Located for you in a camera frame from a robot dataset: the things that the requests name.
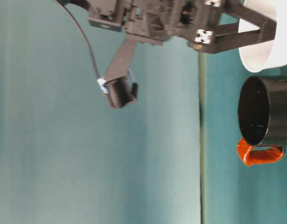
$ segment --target black cable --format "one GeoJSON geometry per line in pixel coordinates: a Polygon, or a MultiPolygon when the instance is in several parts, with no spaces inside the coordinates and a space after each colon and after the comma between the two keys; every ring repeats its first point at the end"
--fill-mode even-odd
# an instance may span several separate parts
{"type": "Polygon", "coordinates": [[[91,47],[91,44],[89,43],[84,31],[82,30],[81,26],[79,25],[79,23],[77,22],[76,18],[73,16],[73,14],[64,6],[62,5],[59,0],[54,0],[54,2],[56,4],[58,4],[73,20],[74,24],[76,25],[76,27],[78,28],[81,36],[83,37],[83,39],[85,40],[85,43],[87,45],[87,48],[89,50],[89,53],[91,55],[91,63],[92,63],[92,66],[93,66],[93,70],[97,76],[97,79],[101,78],[100,76],[100,73],[98,71],[98,67],[97,67],[97,63],[96,63],[96,60],[95,60],[95,56],[93,54],[93,50],[92,50],[92,47],[91,47]]]}

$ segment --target orange mug handle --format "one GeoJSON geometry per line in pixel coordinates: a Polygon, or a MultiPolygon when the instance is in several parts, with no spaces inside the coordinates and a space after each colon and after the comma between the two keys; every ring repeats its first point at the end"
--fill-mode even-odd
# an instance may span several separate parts
{"type": "Polygon", "coordinates": [[[238,155],[247,166],[256,164],[275,163],[283,159],[285,147],[272,146],[266,150],[253,151],[254,146],[250,146],[244,138],[238,143],[238,155]]]}

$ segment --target teal backdrop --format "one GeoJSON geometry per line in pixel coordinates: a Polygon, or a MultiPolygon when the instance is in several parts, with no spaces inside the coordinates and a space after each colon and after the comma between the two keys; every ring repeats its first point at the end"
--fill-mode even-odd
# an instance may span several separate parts
{"type": "MultiPolygon", "coordinates": [[[[89,26],[103,73],[124,34],[89,26]]],[[[197,53],[139,44],[138,102],[113,111],[51,0],[0,0],[0,224],[200,223],[197,53]]]]}
{"type": "MultiPolygon", "coordinates": [[[[202,55],[201,66],[203,223],[287,224],[287,153],[279,163],[252,167],[237,155],[239,92],[254,74],[237,49],[202,55]]],[[[257,75],[287,76],[287,66],[257,75]]]]}

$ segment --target cylindrical black part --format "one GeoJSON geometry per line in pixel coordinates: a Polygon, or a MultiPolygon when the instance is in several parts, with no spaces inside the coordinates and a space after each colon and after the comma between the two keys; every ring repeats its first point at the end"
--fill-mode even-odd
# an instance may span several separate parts
{"type": "Polygon", "coordinates": [[[287,77],[248,78],[239,97],[238,122],[252,146],[287,145],[287,77]]]}

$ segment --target mug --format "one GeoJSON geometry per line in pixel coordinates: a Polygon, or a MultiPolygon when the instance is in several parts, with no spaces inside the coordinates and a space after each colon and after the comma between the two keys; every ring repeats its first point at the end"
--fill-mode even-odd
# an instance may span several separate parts
{"type": "MultiPolygon", "coordinates": [[[[273,41],[254,44],[239,49],[241,61],[250,72],[287,65],[287,0],[246,0],[245,6],[277,21],[273,41]]],[[[240,20],[239,32],[257,30],[259,27],[240,20]]]]}
{"type": "Polygon", "coordinates": [[[238,123],[243,136],[238,154],[246,165],[282,159],[287,146],[287,77],[249,77],[239,96],[238,123]]]}

